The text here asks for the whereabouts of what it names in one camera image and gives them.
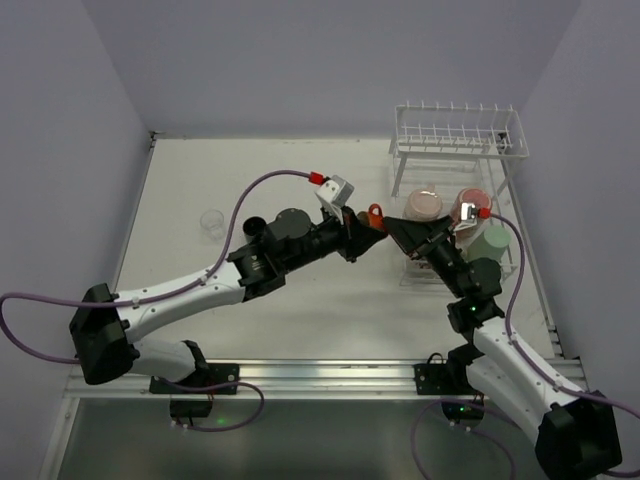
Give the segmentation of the mint green cup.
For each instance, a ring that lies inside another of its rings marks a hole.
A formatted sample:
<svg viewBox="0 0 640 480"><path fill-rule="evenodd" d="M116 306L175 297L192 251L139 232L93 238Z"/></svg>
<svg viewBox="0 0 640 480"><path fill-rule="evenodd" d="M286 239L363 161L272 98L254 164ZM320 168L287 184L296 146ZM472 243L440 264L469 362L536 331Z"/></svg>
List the mint green cup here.
<svg viewBox="0 0 640 480"><path fill-rule="evenodd" d="M501 225L489 225L468 246L466 259L488 258L498 263L511 244L511 234Z"/></svg>

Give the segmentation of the light pink ribbed mug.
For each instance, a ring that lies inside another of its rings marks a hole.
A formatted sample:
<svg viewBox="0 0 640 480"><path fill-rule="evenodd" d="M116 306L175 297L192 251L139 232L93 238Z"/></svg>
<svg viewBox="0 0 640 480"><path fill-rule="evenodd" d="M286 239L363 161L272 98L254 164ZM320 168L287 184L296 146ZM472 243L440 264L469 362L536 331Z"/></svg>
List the light pink ribbed mug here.
<svg viewBox="0 0 640 480"><path fill-rule="evenodd" d="M443 200L434 184L413 190L407 197L403 217L420 222L436 220L443 211Z"/></svg>

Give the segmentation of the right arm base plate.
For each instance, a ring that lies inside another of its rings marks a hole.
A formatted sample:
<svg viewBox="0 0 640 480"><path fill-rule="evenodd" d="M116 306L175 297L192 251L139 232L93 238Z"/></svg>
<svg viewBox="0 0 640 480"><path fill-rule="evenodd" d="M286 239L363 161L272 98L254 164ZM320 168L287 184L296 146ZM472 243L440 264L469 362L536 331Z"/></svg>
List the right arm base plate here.
<svg viewBox="0 0 640 480"><path fill-rule="evenodd" d="M414 385L419 396L474 396L477 391L454 380L445 363L413 365Z"/></svg>

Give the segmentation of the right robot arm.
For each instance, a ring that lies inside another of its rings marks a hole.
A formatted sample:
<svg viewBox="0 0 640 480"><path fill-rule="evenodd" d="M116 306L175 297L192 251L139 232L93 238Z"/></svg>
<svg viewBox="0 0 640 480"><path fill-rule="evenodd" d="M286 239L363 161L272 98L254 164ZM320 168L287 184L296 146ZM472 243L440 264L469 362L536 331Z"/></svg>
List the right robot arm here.
<svg viewBox="0 0 640 480"><path fill-rule="evenodd" d="M411 259L427 261L456 297L447 306L466 343L449 352L454 378L487 395L523 431L550 479L591 479L622 461L613 410L599 393L579 389L538 355L501 309L501 267L491 258L467 261L449 217L416 222L385 217L385 230Z"/></svg>

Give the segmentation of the orange mug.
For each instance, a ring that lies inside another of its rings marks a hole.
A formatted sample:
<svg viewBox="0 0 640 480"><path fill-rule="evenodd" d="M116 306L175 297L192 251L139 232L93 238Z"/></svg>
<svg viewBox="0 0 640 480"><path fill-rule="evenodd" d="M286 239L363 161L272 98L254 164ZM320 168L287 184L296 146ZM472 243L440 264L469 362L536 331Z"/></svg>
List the orange mug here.
<svg viewBox="0 0 640 480"><path fill-rule="evenodd" d="M382 207L377 203L372 203L367 210L358 212L357 219L366 227L387 233L383 222L384 215Z"/></svg>

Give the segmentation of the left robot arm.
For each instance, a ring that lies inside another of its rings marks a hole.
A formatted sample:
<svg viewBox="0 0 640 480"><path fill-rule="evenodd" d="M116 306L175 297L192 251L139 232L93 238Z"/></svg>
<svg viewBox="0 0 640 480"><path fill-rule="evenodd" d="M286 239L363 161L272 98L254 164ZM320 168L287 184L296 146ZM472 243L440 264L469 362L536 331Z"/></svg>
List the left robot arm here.
<svg viewBox="0 0 640 480"><path fill-rule="evenodd" d="M196 342L157 341L151 333L205 310L266 296L285 285L287 274L330 254L354 262L387 236L377 204L322 217L315 224L305 211L290 208L271 222L247 219L242 225L246 244L179 295L172 293L179 280L143 290L152 298L148 304L135 300L133 292L116 294L106 284L91 287L69 325L85 382L100 385L132 373L206 385L211 374Z"/></svg>

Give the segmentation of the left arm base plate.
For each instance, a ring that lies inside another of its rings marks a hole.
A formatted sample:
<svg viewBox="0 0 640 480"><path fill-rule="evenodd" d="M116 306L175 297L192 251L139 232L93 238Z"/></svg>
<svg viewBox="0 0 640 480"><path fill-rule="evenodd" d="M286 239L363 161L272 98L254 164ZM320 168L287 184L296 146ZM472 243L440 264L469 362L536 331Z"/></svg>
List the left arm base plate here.
<svg viewBox="0 0 640 480"><path fill-rule="evenodd" d="M194 388L196 388L198 394L204 394L204 387L231 383L231 386L224 386L213 391L212 394L235 395L237 392L235 382L239 379L240 365L238 363L213 362L208 364L207 371L196 371L186 379L179 381L177 386L153 377L150 381L149 392L152 394L187 395L195 394Z"/></svg>

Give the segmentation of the dark blue mug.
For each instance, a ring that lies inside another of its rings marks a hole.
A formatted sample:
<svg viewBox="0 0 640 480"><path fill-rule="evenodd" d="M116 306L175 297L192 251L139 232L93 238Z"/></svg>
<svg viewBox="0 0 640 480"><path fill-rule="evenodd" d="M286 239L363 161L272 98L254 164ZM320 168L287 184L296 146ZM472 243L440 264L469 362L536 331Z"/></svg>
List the dark blue mug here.
<svg viewBox="0 0 640 480"><path fill-rule="evenodd" d="M260 244L263 241L267 222L260 216L246 219L242 225L244 238L248 244Z"/></svg>

